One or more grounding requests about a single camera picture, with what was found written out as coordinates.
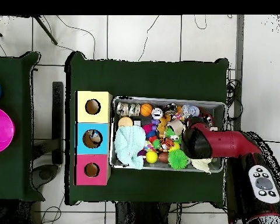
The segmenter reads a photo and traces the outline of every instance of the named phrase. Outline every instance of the hole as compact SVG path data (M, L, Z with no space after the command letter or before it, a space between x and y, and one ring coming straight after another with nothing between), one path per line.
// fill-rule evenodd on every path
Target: hole
M91 115L98 114L100 112L100 103L96 99L88 100L85 104L85 111Z
M100 173L100 167L95 163L88 163L84 168L84 173L88 177L91 177L91 178L96 177Z
M89 129L83 135L83 143L86 147L93 149L98 148L103 141L103 136L96 129Z

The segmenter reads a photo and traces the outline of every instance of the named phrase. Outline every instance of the tennis ball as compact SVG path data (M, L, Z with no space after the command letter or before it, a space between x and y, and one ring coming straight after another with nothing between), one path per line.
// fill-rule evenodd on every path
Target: tennis ball
M171 151L176 151L177 149L180 149L180 145L177 141L173 142L174 143L174 146L172 146L168 151L171 152Z
M154 151L148 151L146 153L146 161L148 163L155 163L158 160L158 154Z

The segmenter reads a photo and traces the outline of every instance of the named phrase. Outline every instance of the orange toy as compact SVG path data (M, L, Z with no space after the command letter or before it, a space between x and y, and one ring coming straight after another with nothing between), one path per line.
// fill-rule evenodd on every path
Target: orange toy
M150 114L152 113L152 105L148 104L148 103L145 103L145 104L142 104L141 105L141 108L140 108L140 114L142 116L149 116Z

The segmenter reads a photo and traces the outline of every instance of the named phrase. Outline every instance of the wooden ball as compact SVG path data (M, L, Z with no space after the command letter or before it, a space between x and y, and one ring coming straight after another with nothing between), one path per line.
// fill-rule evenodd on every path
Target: wooden ball
M162 152L159 154L159 161L162 163L168 163L168 152Z

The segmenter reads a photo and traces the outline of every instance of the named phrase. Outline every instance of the green spiky ball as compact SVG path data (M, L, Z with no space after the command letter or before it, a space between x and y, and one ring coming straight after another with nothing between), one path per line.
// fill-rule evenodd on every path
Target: green spiky ball
M177 149L169 152L168 163L174 170L184 169L187 166L188 157L181 149Z

